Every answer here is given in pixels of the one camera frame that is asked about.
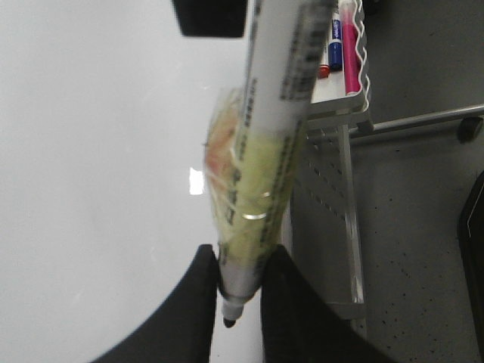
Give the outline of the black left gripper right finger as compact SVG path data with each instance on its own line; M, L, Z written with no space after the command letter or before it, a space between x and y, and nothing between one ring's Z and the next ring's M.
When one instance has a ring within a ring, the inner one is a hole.
M262 338L267 362L391 362L332 311L279 245L262 280Z

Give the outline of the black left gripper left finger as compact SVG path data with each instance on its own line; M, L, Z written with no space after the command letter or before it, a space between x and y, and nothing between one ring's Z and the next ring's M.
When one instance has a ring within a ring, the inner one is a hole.
M208 362L219 268L209 244L197 248L181 280L157 310L96 362Z

